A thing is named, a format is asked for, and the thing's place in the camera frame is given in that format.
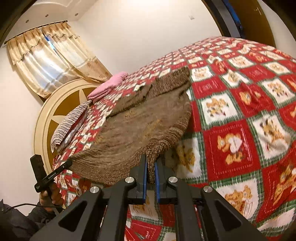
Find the left forearm dark sleeve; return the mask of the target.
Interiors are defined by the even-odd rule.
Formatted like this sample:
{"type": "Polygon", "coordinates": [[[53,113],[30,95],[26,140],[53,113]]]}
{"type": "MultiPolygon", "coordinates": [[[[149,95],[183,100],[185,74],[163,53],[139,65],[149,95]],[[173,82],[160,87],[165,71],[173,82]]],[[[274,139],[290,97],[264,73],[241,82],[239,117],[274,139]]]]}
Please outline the left forearm dark sleeve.
{"type": "Polygon", "coordinates": [[[1,240],[30,240],[55,217],[55,212],[46,211],[40,202],[25,216],[1,200],[1,240]]]}

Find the person's left hand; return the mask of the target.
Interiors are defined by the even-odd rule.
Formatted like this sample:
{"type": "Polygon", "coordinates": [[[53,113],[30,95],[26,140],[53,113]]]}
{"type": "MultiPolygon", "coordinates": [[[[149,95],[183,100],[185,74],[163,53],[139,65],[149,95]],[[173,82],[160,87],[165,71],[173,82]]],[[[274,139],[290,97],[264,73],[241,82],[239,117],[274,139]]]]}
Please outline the person's left hand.
{"type": "Polygon", "coordinates": [[[39,194],[39,203],[47,212],[55,212],[57,209],[53,206],[61,207],[64,203],[64,199],[60,193],[60,189],[55,182],[49,186],[50,194],[47,190],[42,191],[39,194]]]}

